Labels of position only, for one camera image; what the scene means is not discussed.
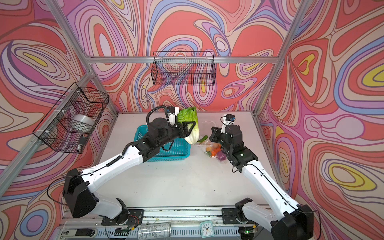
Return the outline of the purple red onion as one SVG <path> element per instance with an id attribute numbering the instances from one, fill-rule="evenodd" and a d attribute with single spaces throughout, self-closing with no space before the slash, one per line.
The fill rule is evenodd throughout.
<path id="1" fill-rule="evenodd" d="M 216 158 L 219 161 L 225 161 L 227 159 L 226 155 L 222 151 L 217 152 Z"/>

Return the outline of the clear zip top bag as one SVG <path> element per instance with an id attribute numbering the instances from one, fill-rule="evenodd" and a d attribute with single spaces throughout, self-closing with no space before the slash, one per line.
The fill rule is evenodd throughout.
<path id="1" fill-rule="evenodd" d="M 221 145 L 218 144 L 218 143 L 213 143 L 209 137 L 211 136 L 211 127 L 217 127 L 217 123 L 214 122 L 214 121 L 202 121 L 202 122 L 199 122 L 199 129 L 200 129 L 200 137 L 199 139 L 201 139 L 202 137 L 204 137 L 205 135 L 208 136 L 208 139 L 206 141 L 204 141 L 203 143 L 196 143 L 194 144 L 195 146 L 199 147 L 199 149 L 204 152 L 204 154 L 206 156 L 208 156 L 206 154 L 206 148 L 221 148 Z"/>

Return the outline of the green chili pepper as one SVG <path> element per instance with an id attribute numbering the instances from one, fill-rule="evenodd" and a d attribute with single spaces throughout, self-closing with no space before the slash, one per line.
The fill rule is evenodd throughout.
<path id="1" fill-rule="evenodd" d="M 206 141 L 208 139 L 208 136 L 205 135 L 204 137 L 202 137 L 201 139 L 198 140 L 198 143 L 203 143 L 204 141 Z"/>

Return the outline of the green lettuce leaf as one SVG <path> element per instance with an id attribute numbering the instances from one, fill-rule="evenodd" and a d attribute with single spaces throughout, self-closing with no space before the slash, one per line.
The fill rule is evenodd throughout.
<path id="1" fill-rule="evenodd" d="M 178 122 L 187 123 L 188 131 L 191 131 L 191 133 L 188 137 L 185 137 L 185 140 L 191 145 L 196 144 L 200 137 L 198 112 L 196 107 L 180 110 L 178 113 Z"/>

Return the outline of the orange carrot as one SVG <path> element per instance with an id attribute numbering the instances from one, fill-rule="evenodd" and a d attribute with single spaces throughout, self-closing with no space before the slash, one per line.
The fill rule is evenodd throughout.
<path id="1" fill-rule="evenodd" d="M 210 157 L 210 158 L 216 158 L 218 153 L 221 151 L 221 148 L 206 148 L 206 154 Z"/>

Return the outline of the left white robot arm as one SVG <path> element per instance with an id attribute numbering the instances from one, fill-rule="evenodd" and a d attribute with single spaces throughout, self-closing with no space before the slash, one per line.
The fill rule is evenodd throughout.
<path id="1" fill-rule="evenodd" d="M 127 144 L 120 154 L 92 168 L 70 170 L 66 175 L 63 196 L 72 217 L 95 214 L 122 222 L 128 214 L 124 202 L 105 197 L 97 192 L 98 189 L 124 171 L 150 160 L 166 144 L 188 137 L 196 125 L 192 121 L 171 126 L 166 119 L 156 118 L 147 124 L 148 132 L 141 139 Z"/>

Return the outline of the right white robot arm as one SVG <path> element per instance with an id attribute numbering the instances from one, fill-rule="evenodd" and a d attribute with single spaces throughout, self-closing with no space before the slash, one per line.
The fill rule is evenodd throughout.
<path id="1" fill-rule="evenodd" d="M 275 240 L 309 240 L 314 236 L 314 211 L 291 198 L 267 173 L 258 157 L 244 145 L 238 125 L 212 127 L 209 137 L 221 145 L 231 165 L 243 174 L 267 201 L 270 209 L 245 198 L 235 204 L 234 218 L 240 223 L 256 223 Z"/>

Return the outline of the teal plastic basket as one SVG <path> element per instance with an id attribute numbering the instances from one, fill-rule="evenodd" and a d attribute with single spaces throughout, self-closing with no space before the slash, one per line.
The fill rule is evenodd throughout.
<path id="1" fill-rule="evenodd" d="M 183 161 L 190 156 L 191 145 L 185 139 L 177 138 L 172 146 L 166 144 L 165 149 L 168 151 L 160 148 L 160 152 L 148 162 Z"/>

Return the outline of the silver tape roll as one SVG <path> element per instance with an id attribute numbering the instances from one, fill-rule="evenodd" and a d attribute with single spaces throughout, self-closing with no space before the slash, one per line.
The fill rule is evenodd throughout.
<path id="1" fill-rule="evenodd" d="M 85 115 L 74 115 L 70 121 L 71 130 L 74 133 L 88 134 L 91 132 L 95 121 Z"/>

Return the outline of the small teal alarm clock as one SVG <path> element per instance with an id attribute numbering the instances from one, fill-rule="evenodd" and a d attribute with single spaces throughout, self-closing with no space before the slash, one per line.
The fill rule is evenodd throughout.
<path id="1" fill-rule="evenodd" d="M 200 223 L 202 238 L 210 238 L 215 236 L 214 226 L 212 221 L 204 221 Z"/>

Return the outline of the silver drink can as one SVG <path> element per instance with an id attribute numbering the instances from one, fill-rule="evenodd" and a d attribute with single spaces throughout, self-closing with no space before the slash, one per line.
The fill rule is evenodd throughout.
<path id="1" fill-rule="evenodd" d="M 171 236 L 171 224 L 152 224 L 141 226 L 138 232 L 139 240 L 164 239 Z"/>

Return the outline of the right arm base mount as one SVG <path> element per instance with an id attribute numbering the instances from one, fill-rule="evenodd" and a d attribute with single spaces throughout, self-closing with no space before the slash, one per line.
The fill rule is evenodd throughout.
<path id="1" fill-rule="evenodd" d="M 248 203 L 255 203 L 250 198 L 245 198 L 235 204 L 232 208 L 222 208 L 221 214 L 216 215 L 216 217 L 222 219 L 223 223 L 225 225 L 234 225 L 234 224 L 252 224 L 258 226 L 259 223 L 254 222 L 252 220 L 249 220 L 246 218 L 244 212 L 243 212 L 243 206 Z"/>

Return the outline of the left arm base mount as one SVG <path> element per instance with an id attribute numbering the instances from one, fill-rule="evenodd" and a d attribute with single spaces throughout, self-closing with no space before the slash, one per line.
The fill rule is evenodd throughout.
<path id="1" fill-rule="evenodd" d="M 122 212 L 118 214 L 114 219 L 104 217 L 102 220 L 102 226 L 128 226 L 138 227 L 143 222 L 144 209 L 128 209 L 125 203 L 117 198 L 117 201 L 122 206 Z"/>

